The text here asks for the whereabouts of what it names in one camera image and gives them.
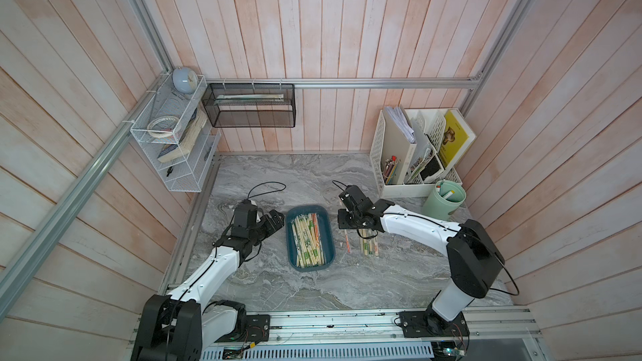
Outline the red printed chopsticks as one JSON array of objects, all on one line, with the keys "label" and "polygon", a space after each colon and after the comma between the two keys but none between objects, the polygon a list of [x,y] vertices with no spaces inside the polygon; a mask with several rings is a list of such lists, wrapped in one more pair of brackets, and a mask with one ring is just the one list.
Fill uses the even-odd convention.
[{"label": "red printed chopsticks", "polygon": [[345,238],[345,244],[346,244],[346,251],[348,252],[348,254],[350,254],[351,253],[351,245],[350,245],[348,232],[344,232],[344,238]]}]

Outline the teal plastic storage tray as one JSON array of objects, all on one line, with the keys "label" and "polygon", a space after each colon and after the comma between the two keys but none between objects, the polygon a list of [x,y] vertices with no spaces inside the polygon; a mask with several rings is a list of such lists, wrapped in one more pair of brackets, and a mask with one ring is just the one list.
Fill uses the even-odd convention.
[{"label": "teal plastic storage tray", "polygon": [[329,214],[320,205],[290,209],[285,219],[290,265],[298,272],[324,270],[334,262]]}]

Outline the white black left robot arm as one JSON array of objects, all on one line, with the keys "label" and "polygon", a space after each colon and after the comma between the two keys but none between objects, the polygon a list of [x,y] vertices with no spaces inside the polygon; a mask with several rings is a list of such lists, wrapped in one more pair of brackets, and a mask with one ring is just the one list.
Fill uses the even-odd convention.
[{"label": "white black left robot arm", "polygon": [[199,360],[202,351],[220,339],[250,349],[266,337],[265,325],[247,320],[244,304],[214,301],[219,287],[252,259],[252,250],[285,226],[285,215],[265,213],[251,199],[241,201],[210,256],[182,284],[145,303],[136,334],[133,360]]}]

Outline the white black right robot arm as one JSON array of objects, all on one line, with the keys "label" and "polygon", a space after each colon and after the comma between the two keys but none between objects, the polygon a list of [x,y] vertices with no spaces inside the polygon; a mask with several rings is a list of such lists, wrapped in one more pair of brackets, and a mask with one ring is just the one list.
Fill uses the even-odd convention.
[{"label": "white black right robot arm", "polygon": [[458,224],[411,212],[386,199],[373,202],[357,186],[347,186],[339,200],[339,228],[374,230],[409,238],[445,256],[450,280],[426,310],[399,313],[399,326],[407,338],[464,339],[470,331],[463,311],[486,297],[504,269],[505,260],[484,227],[468,219]]}]

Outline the bundle of coloured folders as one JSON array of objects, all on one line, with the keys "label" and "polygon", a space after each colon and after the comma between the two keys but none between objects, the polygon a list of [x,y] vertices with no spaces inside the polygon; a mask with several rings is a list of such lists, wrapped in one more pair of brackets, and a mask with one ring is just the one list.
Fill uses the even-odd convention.
[{"label": "bundle of coloured folders", "polygon": [[398,158],[394,155],[385,162],[382,172],[382,178],[385,185],[389,185],[391,183],[396,172],[398,162]]}]

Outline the white file organizer rack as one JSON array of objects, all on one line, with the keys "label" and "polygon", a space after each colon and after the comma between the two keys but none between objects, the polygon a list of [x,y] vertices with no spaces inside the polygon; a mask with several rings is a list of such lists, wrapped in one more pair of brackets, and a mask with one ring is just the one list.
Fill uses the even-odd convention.
[{"label": "white file organizer rack", "polygon": [[[416,143],[411,144],[396,127],[384,110],[381,111],[369,153],[374,178],[381,197],[427,197],[440,180],[462,184],[456,166],[445,170],[433,182],[422,182],[420,172],[434,155],[438,155],[445,129],[444,113],[449,109],[404,110],[414,129]],[[399,160],[394,177],[385,185],[382,172],[384,164],[392,156]]]}]

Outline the mint green pen cup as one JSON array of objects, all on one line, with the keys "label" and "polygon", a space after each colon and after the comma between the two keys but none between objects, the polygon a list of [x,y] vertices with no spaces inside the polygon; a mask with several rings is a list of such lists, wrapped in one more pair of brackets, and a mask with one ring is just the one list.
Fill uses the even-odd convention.
[{"label": "mint green pen cup", "polygon": [[[454,191],[455,194],[449,199],[443,199],[441,196],[449,191]],[[450,180],[441,180],[431,190],[421,208],[421,212],[427,217],[448,221],[465,200],[466,191],[462,185]]]}]

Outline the black booklet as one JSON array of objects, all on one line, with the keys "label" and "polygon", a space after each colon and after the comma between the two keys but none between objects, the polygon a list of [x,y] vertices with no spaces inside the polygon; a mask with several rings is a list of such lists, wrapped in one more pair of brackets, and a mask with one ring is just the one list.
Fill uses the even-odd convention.
[{"label": "black booklet", "polygon": [[423,183],[429,184],[436,180],[441,173],[443,172],[443,166],[441,164],[439,155],[434,155],[431,160],[428,161],[424,169],[420,172],[420,177]]}]

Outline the yellow capped white marker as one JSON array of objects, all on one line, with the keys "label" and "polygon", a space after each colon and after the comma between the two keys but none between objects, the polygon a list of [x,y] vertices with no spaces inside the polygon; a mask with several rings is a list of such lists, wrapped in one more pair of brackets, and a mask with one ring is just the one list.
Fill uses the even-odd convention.
[{"label": "yellow capped white marker", "polygon": [[446,194],[442,195],[441,197],[446,200],[446,199],[449,199],[454,194],[455,194],[454,191],[449,191]]}]

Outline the white papers in organizer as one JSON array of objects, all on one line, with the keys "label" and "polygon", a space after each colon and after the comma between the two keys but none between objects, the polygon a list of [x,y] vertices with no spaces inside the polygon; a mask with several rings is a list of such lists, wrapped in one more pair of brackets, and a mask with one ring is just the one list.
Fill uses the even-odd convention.
[{"label": "white papers in organizer", "polygon": [[396,125],[396,127],[403,133],[411,144],[416,143],[414,129],[411,127],[409,120],[406,117],[405,111],[401,107],[386,106],[384,111]]}]

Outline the old book on shelf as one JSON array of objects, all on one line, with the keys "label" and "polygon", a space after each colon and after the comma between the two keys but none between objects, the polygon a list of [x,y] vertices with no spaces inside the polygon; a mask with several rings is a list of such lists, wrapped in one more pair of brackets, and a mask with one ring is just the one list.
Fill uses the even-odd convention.
[{"label": "old book on shelf", "polygon": [[174,161],[178,158],[185,158],[189,156],[193,147],[197,142],[202,129],[208,123],[208,118],[205,111],[201,107],[197,107],[193,117],[187,124],[182,138],[178,144],[166,145],[161,151],[157,160],[164,164]]}]

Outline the yellow book with animal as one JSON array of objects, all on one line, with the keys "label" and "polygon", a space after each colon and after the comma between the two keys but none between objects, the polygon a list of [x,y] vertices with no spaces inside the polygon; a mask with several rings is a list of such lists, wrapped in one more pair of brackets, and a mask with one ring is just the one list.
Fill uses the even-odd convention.
[{"label": "yellow book with animal", "polygon": [[451,170],[476,140],[476,133],[458,109],[449,109],[444,113],[444,120],[445,129],[438,155],[444,169]]}]

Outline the small grey globe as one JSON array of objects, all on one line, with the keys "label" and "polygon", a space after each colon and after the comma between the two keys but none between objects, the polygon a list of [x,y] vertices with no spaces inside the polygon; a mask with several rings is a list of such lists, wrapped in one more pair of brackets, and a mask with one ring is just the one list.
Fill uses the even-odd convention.
[{"label": "small grey globe", "polygon": [[193,95],[197,90],[199,77],[194,70],[182,67],[173,70],[172,83],[178,92],[184,95]]}]

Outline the black mesh wall basket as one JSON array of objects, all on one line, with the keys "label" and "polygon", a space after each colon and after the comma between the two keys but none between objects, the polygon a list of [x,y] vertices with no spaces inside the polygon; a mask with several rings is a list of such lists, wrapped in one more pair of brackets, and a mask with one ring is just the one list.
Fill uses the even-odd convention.
[{"label": "black mesh wall basket", "polygon": [[293,85],[210,83],[202,105],[215,128],[294,128]]}]

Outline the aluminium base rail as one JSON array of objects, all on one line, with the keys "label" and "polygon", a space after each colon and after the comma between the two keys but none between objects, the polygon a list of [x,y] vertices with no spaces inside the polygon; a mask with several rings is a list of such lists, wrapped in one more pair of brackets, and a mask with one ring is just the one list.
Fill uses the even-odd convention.
[{"label": "aluminium base rail", "polygon": [[412,309],[272,312],[249,338],[215,343],[204,360],[549,360],[525,307],[473,307],[433,335]]}]

